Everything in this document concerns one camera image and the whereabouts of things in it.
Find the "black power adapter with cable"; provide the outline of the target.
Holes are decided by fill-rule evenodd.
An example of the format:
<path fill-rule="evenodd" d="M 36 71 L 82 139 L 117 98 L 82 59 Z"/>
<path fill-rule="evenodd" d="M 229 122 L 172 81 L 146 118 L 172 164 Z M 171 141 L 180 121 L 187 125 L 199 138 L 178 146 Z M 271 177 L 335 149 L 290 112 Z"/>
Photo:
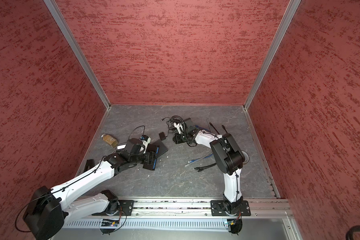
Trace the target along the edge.
<path fill-rule="evenodd" d="M 185 132 L 186 125 L 182 117 L 177 115 L 172 117 L 164 117 L 163 119 L 161 119 L 161 122 L 163 122 L 164 120 L 166 120 L 166 124 L 168 127 L 167 137 L 169 136 L 169 133 L 178 133 L 178 131 L 174 127 L 174 123 L 182 123 L 184 125 L 184 132 Z"/>

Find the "black network switch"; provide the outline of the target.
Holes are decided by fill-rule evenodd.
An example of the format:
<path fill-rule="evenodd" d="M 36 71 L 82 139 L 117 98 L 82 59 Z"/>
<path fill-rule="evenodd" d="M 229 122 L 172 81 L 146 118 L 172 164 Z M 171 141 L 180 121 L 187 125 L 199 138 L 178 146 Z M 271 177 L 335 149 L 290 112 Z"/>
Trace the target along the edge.
<path fill-rule="evenodd" d="M 158 157 L 168 151 L 168 148 L 161 140 L 157 140 L 152 144 L 148 144 L 147 151 L 144 154 L 143 168 L 146 170 L 154 171 Z"/>

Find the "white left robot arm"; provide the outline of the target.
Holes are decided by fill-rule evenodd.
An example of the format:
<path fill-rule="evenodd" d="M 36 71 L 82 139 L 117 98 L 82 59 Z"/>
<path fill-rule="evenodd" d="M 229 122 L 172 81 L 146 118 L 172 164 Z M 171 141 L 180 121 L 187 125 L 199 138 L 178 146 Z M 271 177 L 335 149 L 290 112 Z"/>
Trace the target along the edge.
<path fill-rule="evenodd" d="M 82 200 L 79 198 L 138 164 L 154 169 L 159 151 L 160 146 L 151 144 L 147 135 L 132 138 L 127 140 L 124 148 L 104 156 L 97 165 L 81 175 L 50 189 L 42 186 L 35 190 L 30 202 L 21 210 L 28 232 L 37 240 L 48 240 L 63 226 L 93 214 L 122 217 L 126 214 L 124 207 L 110 190 Z"/>

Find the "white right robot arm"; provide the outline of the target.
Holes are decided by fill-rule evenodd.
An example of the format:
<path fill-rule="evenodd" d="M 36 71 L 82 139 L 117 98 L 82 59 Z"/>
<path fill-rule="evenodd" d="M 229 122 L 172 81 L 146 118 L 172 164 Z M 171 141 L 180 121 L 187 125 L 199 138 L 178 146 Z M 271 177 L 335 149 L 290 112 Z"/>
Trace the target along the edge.
<path fill-rule="evenodd" d="M 167 120 L 168 132 L 173 133 L 175 144 L 186 143 L 189 147 L 202 145 L 212 151 L 217 166 L 224 175 L 225 189 L 223 193 L 223 209 L 229 215 L 234 215 L 243 204 L 241 193 L 241 171 L 249 157 L 241 150 L 234 137 L 225 133 L 212 133 L 193 124 L 190 118 L 183 119 L 172 116 Z"/>

